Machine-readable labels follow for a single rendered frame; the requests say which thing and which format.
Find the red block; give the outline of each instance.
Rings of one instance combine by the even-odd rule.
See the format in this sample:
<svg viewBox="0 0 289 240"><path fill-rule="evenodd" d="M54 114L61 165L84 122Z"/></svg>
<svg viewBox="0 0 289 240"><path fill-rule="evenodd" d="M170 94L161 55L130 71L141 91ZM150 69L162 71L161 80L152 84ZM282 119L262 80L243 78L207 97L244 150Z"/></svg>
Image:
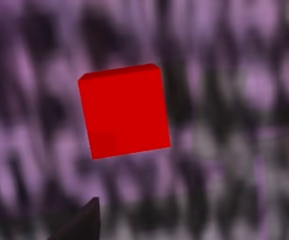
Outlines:
<svg viewBox="0 0 289 240"><path fill-rule="evenodd" d="M161 71L156 65L87 73L78 86L94 160L170 147Z"/></svg>

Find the red box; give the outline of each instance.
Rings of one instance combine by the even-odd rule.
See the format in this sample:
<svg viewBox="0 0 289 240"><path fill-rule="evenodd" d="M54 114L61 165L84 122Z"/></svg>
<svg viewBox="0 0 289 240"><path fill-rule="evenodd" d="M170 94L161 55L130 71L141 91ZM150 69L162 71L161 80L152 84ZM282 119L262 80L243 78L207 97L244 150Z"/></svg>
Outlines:
<svg viewBox="0 0 289 240"><path fill-rule="evenodd" d="M94 160L171 146L156 65L86 73L78 87Z"/></svg>

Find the red cube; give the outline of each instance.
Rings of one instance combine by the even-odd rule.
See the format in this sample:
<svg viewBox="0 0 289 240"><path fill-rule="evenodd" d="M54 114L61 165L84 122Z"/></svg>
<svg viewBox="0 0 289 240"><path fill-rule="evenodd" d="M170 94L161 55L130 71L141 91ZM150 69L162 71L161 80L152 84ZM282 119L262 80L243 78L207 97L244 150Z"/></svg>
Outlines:
<svg viewBox="0 0 289 240"><path fill-rule="evenodd" d="M78 87L94 160L171 146L156 65L86 73Z"/></svg>

